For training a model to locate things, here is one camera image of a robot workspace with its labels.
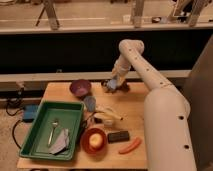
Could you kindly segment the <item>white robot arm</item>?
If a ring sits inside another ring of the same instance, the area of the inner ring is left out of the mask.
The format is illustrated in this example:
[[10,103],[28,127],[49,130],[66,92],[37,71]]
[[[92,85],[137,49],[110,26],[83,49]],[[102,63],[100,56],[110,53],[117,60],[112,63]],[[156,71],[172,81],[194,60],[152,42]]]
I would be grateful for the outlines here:
[[187,118],[190,104],[143,57],[144,43],[124,39],[112,70],[120,86],[133,67],[149,89],[144,100],[144,134],[149,171],[197,171]]

